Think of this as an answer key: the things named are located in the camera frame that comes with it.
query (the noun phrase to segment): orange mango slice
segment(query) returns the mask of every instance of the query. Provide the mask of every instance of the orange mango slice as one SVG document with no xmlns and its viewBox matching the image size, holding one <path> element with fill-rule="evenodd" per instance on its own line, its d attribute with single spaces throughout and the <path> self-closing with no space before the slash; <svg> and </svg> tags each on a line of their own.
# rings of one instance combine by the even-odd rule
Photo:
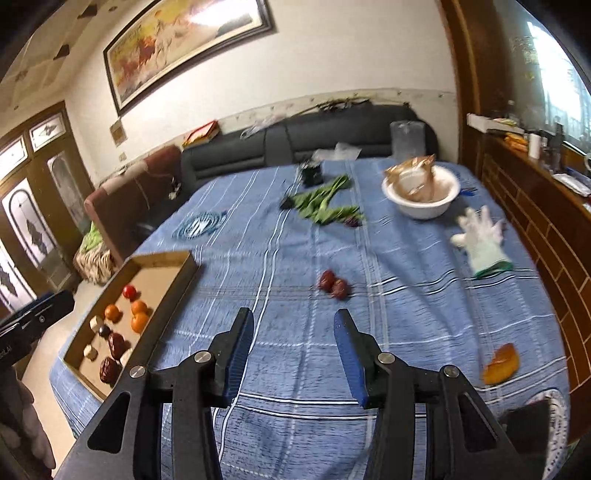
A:
<svg viewBox="0 0 591 480">
<path fill-rule="evenodd" d="M 512 343 L 507 343 L 495 352 L 482 373 L 486 385 L 496 385 L 508 380 L 519 370 L 519 354 Z"/>
</svg>

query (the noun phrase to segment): white glove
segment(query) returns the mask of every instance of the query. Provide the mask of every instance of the white glove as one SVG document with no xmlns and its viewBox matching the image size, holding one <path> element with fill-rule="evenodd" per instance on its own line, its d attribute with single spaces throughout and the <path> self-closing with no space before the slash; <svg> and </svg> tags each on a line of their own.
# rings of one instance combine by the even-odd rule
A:
<svg viewBox="0 0 591 480">
<path fill-rule="evenodd" d="M 56 459 L 53 456 L 49 438 L 39 421 L 37 412 L 33 407 L 33 394 L 17 378 L 14 369 L 9 369 L 0 374 L 0 395 L 6 402 L 12 416 L 21 424 L 22 431 L 31 441 L 31 452 L 51 470 L 56 467 Z M 0 423 L 0 437 L 9 449 L 21 446 L 21 438 L 12 430 Z"/>
<path fill-rule="evenodd" d="M 464 233 L 453 235 L 450 241 L 456 247 L 466 250 L 476 278 L 513 269 L 511 260 L 501 250 L 503 222 L 493 225 L 486 205 L 481 208 L 480 216 L 474 209 L 467 208 L 466 216 L 458 217 L 457 222 Z"/>
<path fill-rule="evenodd" d="M 478 216 L 476 215 L 476 212 L 472 208 L 466 209 L 465 217 L 457 218 L 457 224 L 460 227 L 462 227 L 462 230 L 464 230 L 465 233 L 457 233 L 453 235 L 450 239 L 450 241 L 456 247 L 466 247 L 467 230 L 472 229 L 471 227 L 468 227 L 468 223 L 474 224 L 475 229 L 481 231 L 481 236 L 490 235 L 497 245 L 500 245 L 503 242 L 503 228 L 505 226 L 505 222 L 503 220 L 499 220 L 497 223 L 493 225 L 491 220 L 491 213 L 487 205 L 484 205 L 480 210 L 480 222 L 478 221 Z"/>
</svg>

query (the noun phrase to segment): ceiling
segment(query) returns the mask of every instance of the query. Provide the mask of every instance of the ceiling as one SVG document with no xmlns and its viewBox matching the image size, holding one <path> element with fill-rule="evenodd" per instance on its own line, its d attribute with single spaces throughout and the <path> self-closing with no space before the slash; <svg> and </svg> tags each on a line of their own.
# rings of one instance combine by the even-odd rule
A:
<svg viewBox="0 0 591 480">
<path fill-rule="evenodd" d="M 0 82 L 0 115 L 63 90 L 84 61 L 81 51 L 95 46 L 137 1 L 67 0 L 31 36 Z"/>
</svg>

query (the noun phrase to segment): picture frame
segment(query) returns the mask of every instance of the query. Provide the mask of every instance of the picture frame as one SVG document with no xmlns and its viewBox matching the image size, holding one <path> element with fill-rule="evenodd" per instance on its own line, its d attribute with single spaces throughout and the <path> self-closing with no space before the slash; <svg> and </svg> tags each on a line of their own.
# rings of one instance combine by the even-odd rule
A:
<svg viewBox="0 0 591 480">
<path fill-rule="evenodd" d="M 154 0 L 103 50 L 117 114 L 212 55 L 273 30 L 267 0 Z"/>
</svg>

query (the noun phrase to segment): white bowl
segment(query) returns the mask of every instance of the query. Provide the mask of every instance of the white bowl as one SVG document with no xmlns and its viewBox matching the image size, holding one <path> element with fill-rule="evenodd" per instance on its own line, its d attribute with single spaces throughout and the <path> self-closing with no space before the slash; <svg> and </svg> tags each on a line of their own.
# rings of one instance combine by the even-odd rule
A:
<svg viewBox="0 0 591 480">
<path fill-rule="evenodd" d="M 422 180 L 423 175 L 420 171 L 410 170 L 403 174 L 402 179 L 409 184 L 413 184 Z M 429 220 L 442 215 L 460 193 L 460 181 L 450 170 L 435 165 L 433 166 L 433 176 L 436 181 L 449 185 L 449 193 L 443 200 L 439 200 L 438 202 L 418 203 L 405 200 L 396 194 L 394 187 L 388 184 L 386 179 L 382 182 L 382 192 L 389 200 L 392 200 L 398 205 L 398 208 L 404 215 L 418 220 Z"/>
</svg>

